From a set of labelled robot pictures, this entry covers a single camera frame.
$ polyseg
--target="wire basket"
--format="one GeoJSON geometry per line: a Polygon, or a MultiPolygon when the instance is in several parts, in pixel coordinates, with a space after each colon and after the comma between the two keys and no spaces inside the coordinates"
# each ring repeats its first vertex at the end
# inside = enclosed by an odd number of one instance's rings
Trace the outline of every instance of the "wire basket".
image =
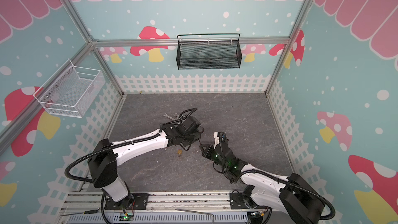
{"type": "Polygon", "coordinates": [[[178,69],[240,68],[239,37],[236,33],[178,35],[178,69]]]}
{"type": "Polygon", "coordinates": [[[104,84],[101,70],[72,64],[43,92],[41,86],[33,96],[49,114],[82,118],[104,84]]]}

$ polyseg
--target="screwdriver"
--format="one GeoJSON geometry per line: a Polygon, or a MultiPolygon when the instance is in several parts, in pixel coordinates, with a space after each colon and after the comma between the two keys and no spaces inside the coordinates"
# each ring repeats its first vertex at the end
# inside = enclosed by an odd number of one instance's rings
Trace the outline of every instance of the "screwdriver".
{"type": "Polygon", "coordinates": [[[98,213],[98,209],[84,211],[84,212],[81,212],[81,213],[63,214],[63,215],[60,215],[60,216],[67,216],[67,215],[74,215],[74,214],[96,214],[96,213],[98,213]]]}

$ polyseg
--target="gray marble floor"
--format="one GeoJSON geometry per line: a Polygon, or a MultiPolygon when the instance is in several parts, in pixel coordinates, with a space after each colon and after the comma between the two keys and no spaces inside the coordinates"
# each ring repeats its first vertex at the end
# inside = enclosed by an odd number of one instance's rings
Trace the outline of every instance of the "gray marble floor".
{"type": "MultiPolygon", "coordinates": [[[[159,123],[188,108],[205,128],[201,142],[214,144],[213,133],[223,131],[234,155],[259,169],[290,175],[291,165],[266,97],[262,93],[129,94],[110,141],[120,141],[154,131],[159,123]]],[[[244,189],[230,184],[201,156],[199,142],[178,157],[180,147],[154,150],[121,166],[118,174],[132,191],[197,191],[244,189]]],[[[88,191],[95,191],[92,186],[88,191]]]]}

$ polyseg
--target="black mesh basket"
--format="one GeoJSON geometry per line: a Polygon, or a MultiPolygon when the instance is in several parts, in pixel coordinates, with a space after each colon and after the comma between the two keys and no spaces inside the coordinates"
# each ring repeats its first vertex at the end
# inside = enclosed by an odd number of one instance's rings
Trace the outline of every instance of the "black mesh basket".
{"type": "Polygon", "coordinates": [[[178,69],[240,68],[239,34],[178,35],[178,69]]]}

